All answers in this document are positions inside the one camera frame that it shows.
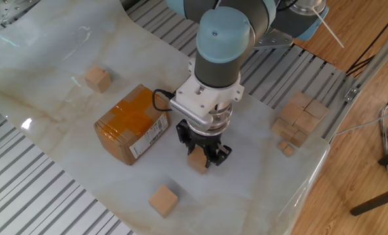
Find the metal grating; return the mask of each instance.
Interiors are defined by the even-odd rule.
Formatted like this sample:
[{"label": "metal grating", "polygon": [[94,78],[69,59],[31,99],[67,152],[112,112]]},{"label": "metal grating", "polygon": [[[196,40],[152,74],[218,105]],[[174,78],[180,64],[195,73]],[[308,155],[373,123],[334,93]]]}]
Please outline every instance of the metal grating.
[{"label": "metal grating", "polygon": [[132,234],[0,115],[0,234]]}]

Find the white marble surface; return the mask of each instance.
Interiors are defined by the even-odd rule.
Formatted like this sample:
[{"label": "white marble surface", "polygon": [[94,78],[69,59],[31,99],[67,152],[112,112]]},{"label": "white marble surface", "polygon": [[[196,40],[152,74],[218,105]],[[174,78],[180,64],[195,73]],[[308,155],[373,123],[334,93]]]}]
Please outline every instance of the white marble surface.
[{"label": "white marble surface", "polygon": [[[133,166],[109,155],[93,123],[139,83],[174,89],[188,58],[133,23],[115,0],[43,0],[0,32],[0,113],[138,235],[289,234],[329,150],[310,136],[295,154],[276,149],[276,113],[245,96],[222,137],[233,148],[201,176],[174,126]],[[86,87],[93,65],[113,79]],[[168,218],[148,204],[161,185],[180,203]]]}]

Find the wooden block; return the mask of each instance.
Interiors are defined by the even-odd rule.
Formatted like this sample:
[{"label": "wooden block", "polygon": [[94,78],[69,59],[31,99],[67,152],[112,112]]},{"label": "wooden block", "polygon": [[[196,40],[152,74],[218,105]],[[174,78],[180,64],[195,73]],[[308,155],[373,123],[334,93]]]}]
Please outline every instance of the wooden block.
[{"label": "wooden block", "polygon": [[149,204],[157,213],[166,218],[178,204],[178,197],[167,186],[161,185],[150,197]]},{"label": "wooden block", "polygon": [[278,144],[277,148],[283,151],[288,146],[288,143],[285,140],[281,140],[280,144]]},{"label": "wooden block", "polygon": [[89,88],[99,93],[104,92],[111,84],[109,73],[98,66],[92,67],[85,75],[85,81]]},{"label": "wooden block", "polygon": [[283,154],[284,154],[284,156],[286,156],[286,157],[290,157],[293,153],[294,153],[294,148],[291,147],[291,146],[287,146],[287,147],[283,150]]},{"label": "wooden block", "polygon": [[297,105],[301,110],[304,110],[312,101],[312,98],[301,93],[300,91],[296,92],[293,97],[289,100],[293,104]]},{"label": "wooden block", "polygon": [[298,120],[294,123],[294,127],[304,134],[309,135],[314,131],[317,124],[319,124],[319,120],[312,116],[311,114],[304,111]]},{"label": "wooden block", "polygon": [[296,134],[297,129],[293,127],[292,125],[288,125],[284,131],[281,133],[281,137],[284,138],[286,141],[290,141],[292,137]]},{"label": "wooden block", "polygon": [[307,135],[301,131],[297,131],[296,134],[291,138],[290,143],[299,148],[306,140]]},{"label": "wooden block", "polygon": [[284,129],[288,126],[288,123],[282,120],[281,118],[278,118],[275,123],[273,124],[271,131],[274,131],[279,136],[281,133],[283,133]]},{"label": "wooden block", "polygon": [[206,173],[207,157],[204,154],[202,147],[195,146],[194,150],[188,155],[187,162],[188,165],[198,173]]},{"label": "wooden block", "polygon": [[288,102],[287,105],[281,110],[278,117],[286,121],[290,125],[294,125],[294,122],[300,117],[303,110],[293,103]]},{"label": "wooden block", "polygon": [[314,100],[304,109],[304,111],[311,114],[312,116],[314,116],[318,120],[322,120],[322,118],[325,117],[327,112],[329,112],[329,109],[326,108],[319,101]]}]

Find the wooden floor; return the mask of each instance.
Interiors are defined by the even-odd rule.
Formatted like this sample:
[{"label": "wooden floor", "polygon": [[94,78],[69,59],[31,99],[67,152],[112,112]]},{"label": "wooden floor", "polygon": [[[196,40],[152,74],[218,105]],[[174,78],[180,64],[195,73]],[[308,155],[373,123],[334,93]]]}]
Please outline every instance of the wooden floor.
[{"label": "wooden floor", "polygon": [[[302,48],[347,71],[388,22],[388,1],[327,0],[326,22],[344,43],[342,49],[324,25],[307,42],[295,40]],[[369,58],[388,39],[388,30],[364,56]]]},{"label": "wooden floor", "polygon": [[[378,118],[387,102],[388,62],[360,94],[340,131]],[[378,124],[335,138],[293,235],[388,235],[388,204],[358,217],[349,213],[388,191],[388,173],[377,163],[383,156],[381,141]]]}]

